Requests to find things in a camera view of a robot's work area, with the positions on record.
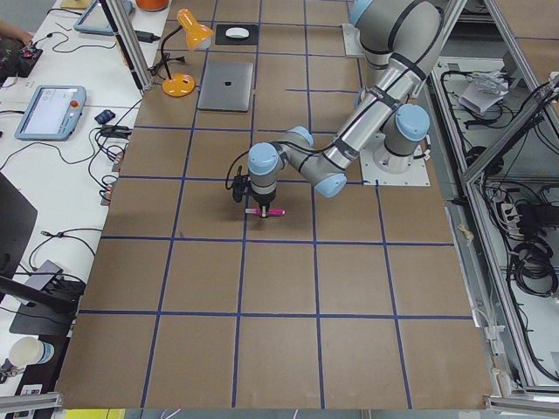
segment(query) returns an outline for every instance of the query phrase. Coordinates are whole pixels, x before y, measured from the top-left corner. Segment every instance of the tablet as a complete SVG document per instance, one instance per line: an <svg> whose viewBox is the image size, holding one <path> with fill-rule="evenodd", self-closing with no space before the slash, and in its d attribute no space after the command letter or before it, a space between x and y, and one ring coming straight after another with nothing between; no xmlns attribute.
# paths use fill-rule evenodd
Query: tablet
<svg viewBox="0 0 559 419"><path fill-rule="evenodd" d="M67 140L86 103L83 86L39 86L33 94L15 137L19 140Z"/></svg>
<svg viewBox="0 0 559 419"><path fill-rule="evenodd" d="M122 0L122 5L127 13L131 13L133 9L130 0ZM78 18L73 25L73 29L79 32L94 33L97 35L113 35L113 30L107 21L105 12L101 7L99 0L93 0L86 11Z"/></svg>

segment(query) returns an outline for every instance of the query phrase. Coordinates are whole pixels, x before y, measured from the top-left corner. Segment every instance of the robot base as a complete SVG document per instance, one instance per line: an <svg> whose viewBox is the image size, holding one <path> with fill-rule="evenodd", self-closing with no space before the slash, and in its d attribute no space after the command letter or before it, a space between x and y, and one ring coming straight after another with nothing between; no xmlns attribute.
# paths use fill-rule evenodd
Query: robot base
<svg viewBox="0 0 559 419"><path fill-rule="evenodd" d="M412 160L409 168L400 175L394 175L379 168L373 154L383 141L384 135L376 134L361 150L361 174L364 185L375 186L378 182L379 185L388 186L431 186L423 159ZM421 155L422 153L421 148L418 147L415 154Z"/></svg>

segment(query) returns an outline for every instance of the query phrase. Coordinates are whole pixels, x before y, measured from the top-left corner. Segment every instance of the lamp base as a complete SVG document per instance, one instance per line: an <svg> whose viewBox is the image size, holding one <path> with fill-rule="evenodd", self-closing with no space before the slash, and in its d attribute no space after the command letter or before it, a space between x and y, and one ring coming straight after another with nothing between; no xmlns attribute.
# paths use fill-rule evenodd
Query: lamp base
<svg viewBox="0 0 559 419"><path fill-rule="evenodd" d="M171 78L165 79L162 84L163 91L174 98L181 98L192 93L195 87L196 81L194 81L194 78L180 72L173 73Z"/></svg>

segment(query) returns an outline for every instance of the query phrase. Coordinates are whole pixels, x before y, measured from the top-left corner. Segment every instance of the orange container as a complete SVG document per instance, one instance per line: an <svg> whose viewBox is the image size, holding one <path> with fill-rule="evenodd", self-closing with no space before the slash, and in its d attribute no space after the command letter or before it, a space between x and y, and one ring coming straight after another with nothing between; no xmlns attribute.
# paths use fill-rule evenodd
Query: orange container
<svg viewBox="0 0 559 419"><path fill-rule="evenodd" d="M163 10L169 5L169 0L136 0L140 9L147 11Z"/></svg>

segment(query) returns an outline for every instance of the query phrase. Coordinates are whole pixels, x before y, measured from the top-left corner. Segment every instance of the light blue joint cap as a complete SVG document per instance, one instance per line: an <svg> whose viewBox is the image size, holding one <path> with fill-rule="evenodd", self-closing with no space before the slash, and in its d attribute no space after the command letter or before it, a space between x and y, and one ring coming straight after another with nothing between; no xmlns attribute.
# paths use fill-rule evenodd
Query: light blue joint cap
<svg viewBox="0 0 559 419"><path fill-rule="evenodd" d="M307 140L307 143L309 146L313 146L314 145L314 139L313 136L311 135L311 133L308 132L308 129L306 129L305 127L294 127L291 128L289 131L287 131L288 133L296 133L299 134L301 137L303 137L305 140Z"/></svg>
<svg viewBox="0 0 559 419"><path fill-rule="evenodd" d="M429 132L431 120L427 112L418 105L406 103L396 111L396 126L410 141L421 141Z"/></svg>
<svg viewBox="0 0 559 419"><path fill-rule="evenodd" d="M331 198L337 195L338 192L346 186L347 181L348 178L343 173L338 173L337 175L331 175L329 178L319 182L314 188L326 198Z"/></svg>
<svg viewBox="0 0 559 419"><path fill-rule="evenodd" d="M355 26L357 22L359 22L359 19L361 19L361 16L363 16L363 13L365 13L374 1L375 0L357 0L349 12L349 22Z"/></svg>
<svg viewBox="0 0 559 419"><path fill-rule="evenodd" d="M276 168L278 159L278 152L272 144L260 142L248 153L248 168L254 175L267 175Z"/></svg>

